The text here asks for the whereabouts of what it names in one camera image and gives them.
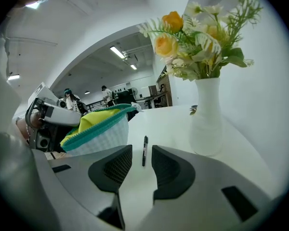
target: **woman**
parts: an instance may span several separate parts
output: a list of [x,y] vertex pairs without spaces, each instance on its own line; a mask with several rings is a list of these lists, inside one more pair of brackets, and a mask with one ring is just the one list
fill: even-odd
[[64,95],[66,97],[66,107],[67,107],[67,109],[68,110],[77,111],[78,113],[80,113],[80,110],[77,107],[77,100],[80,101],[79,96],[74,95],[69,88],[64,90]]

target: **black slot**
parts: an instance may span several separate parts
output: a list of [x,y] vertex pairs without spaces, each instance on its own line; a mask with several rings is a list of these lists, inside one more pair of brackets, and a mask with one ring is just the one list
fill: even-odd
[[64,171],[64,170],[67,170],[71,168],[71,166],[67,165],[67,164],[64,164],[64,165],[60,165],[58,167],[53,167],[53,171],[54,173],[58,173],[58,172],[61,172],[61,171]]
[[237,187],[226,187],[222,189],[222,192],[242,221],[246,221],[257,213],[258,210]]

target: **person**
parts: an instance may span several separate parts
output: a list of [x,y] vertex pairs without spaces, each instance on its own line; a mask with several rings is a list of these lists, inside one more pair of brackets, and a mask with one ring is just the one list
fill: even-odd
[[112,102],[112,91],[109,90],[106,86],[102,86],[102,93],[105,101],[108,104],[108,107],[113,106],[114,103]]
[[68,110],[77,111],[80,113],[80,110],[77,106],[77,100],[80,101],[79,96],[74,95],[70,88],[64,90],[64,95],[66,97],[66,107]]
[[[25,7],[28,4],[32,4],[35,2],[42,2],[46,0],[9,0],[8,3],[14,4],[13,8],[19,9]],[[2,21],[0,25],[0,132],[8,133],[16,138],[19,138],[24,142],[25,145],[28,146],[27,140],[30,137],[30,133],[32,129],[27,126],[24,118],[15,117],[13,115],[18,108],[21,99],[18,94],[13,90],[13,88],[7,83],[7,76],[9,74],[8,68],[8,42],[6,40],[6,27],[11,18],[11,14],[13,13],[13,9],[9,11],[11,7],[6,6],[6,16],[0,15],[0,21]],[[31,116],[31,123],[36,127],[41,125],[39,121],[40,113],[34,113]],[[65,157],[68,156],[66,153],[57,153],[53,152],[45,153],[47,159]]]

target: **white ceiling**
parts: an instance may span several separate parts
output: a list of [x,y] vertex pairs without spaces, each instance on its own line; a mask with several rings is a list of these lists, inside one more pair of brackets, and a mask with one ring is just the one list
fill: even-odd
[[[121,52],[125,51],[130,58],[124,62],[110,50],[111,46]],[[92,86],[92,82],[101,78],[107,82],[108,76],[131,69],[131,64],[137,67],[135,71],[152,68],[152,59],[150,39],[140,33],[131,34],[101,47],[82,60],[58,82],[53,91],[58,96],[62,95],[65,88],[71,88],[75,93],[84,93]]]
[[[48,0],[36,10],[28,7],[12,10],[4,34],[9,39],[9,72],[21,76],[18,80],[10,81],[10,84],[23,98],[23,102],[26,102],[49,74],[52,66],[45,63],[62,40],[62,32],[87,17],[95,14],[100,16],[99,10],[113,8],[126,1],[128,0]],[[94,69],[93,61],[94,59],[89,61],[93,74],[106,71],[107,67],[102,63],[99,63],[97,70]],[[122,68],[119,63],[112,64],[118,65],[118,69]]]

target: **artificial flower bouquet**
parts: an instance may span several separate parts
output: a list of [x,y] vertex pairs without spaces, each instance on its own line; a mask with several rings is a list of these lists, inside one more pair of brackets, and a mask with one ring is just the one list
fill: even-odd
[[237,43],[243,39],[240,30],[244,25],[258,23],[261,9],[258,0],[238,0],[231,12],[221,16],[220,5],[201,7],[193,2],[182,17],[170,12],[158,22],[151,20],[138,28],[145,37],[155,37],[155,52],[167,65],[165,74],[190,81],[216,78],[228,63],[239,67],[253,64]]

